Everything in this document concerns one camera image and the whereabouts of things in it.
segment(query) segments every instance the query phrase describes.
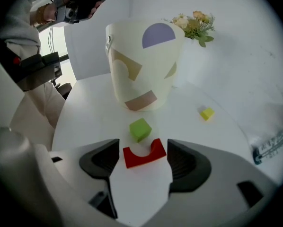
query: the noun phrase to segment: red arch block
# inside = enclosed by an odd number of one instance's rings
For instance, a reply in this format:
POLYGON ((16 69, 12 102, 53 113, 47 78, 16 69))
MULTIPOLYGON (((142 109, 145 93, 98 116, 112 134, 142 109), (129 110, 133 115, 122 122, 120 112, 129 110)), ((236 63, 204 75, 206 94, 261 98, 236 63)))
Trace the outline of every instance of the red arch block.
POLYGON ((130 150, 130 147, 123 148, 123 151, 127 168, 147 164, 167 155, 160 139, 156 139, 151 143, 151 152, 146 157, 139 157, 135 155, 130 150))

